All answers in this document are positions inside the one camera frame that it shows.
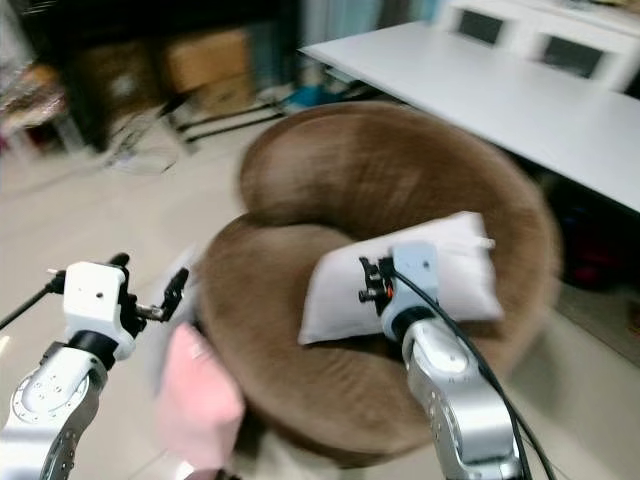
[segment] white table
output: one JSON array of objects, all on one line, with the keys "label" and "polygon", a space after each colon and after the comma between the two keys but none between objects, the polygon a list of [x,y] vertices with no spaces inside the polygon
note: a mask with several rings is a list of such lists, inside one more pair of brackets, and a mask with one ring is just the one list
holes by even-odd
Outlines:
[{"label": "white table", "polygon": [[640,212],[640,101],[422,23],[306,55]]}]

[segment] robotic arm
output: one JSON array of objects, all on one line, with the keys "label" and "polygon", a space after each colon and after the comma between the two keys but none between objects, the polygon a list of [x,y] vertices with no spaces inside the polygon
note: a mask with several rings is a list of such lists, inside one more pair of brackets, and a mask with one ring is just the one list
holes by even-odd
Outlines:
[{"label": "robotic arm", "polygon": [[383,331],[402,345],[409,388],[425,410],[447,480],[507,480],[522,476],[514,427],[504,400],[481,374],[473,353],[414,290],[437,301],[436,251],[426,243],[399,245],[372,265],[360,259]]},{"label": "robotic arm", "polygon": [[107,264],[75,263],[48,285],[64,294],[68,342],[52,344],[11,398],[0,432],[0,480],[66,480],[107,372],[133,353],[147,320],[168,321],[178,307],[187,270],[173,277],[160,307],[139,305],[128,293],[128,260],[119,254]]}]

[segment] white pillow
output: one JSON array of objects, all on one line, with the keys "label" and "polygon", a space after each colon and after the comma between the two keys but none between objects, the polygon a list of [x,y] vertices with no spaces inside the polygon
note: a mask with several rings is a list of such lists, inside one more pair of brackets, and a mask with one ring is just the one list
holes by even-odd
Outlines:
[{"label": "white pillow", "polygon": [[498,320],[503,311],[495,296],[495,272],[479,213],[460,212],[382,237],[354,243],[320,259],[309,282],[298,343],[338,340],[381,333],[372,302],[362,304],[365,288],[359,257],[372,262],[400,243],[426,241],[438,254],[438,300],[455,320]]}]

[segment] papasan chair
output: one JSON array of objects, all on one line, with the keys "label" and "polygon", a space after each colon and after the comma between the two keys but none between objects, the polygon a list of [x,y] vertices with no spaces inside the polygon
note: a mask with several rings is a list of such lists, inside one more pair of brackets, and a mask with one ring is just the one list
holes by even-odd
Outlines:
[{"label": "papasan chair", "polygon": [[254,414],[342,467],[390,460],[431,435],[382,335],[298,345],[325,253],[479,212],[505,315],[465,330],[505,376],[545,325],[560,253],[541,194],[505,154],[442,120],[381,102],[313,108],[249,147],[239,183],[247,213],[201,263],[204,330]]}]

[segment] brown cushion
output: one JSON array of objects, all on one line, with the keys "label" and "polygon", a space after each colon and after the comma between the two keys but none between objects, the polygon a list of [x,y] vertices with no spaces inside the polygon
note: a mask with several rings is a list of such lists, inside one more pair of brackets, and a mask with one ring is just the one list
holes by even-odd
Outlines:
[{"label": "brown cushion", "polygon": [[349,238],[480,212],[496,240],[505,320],[465,328],[499,374],[524,354],[555,296],[556,232],[535,187],[497,149],[433,117],[375,102],[293,115],[249,148],[240,187],[250,216],[203,262],[209,338],[258,413],[342,464],[393,457],[428,435],[381,339],[356,342],[355,352],[349,342],[296,345],[322,254]]}]

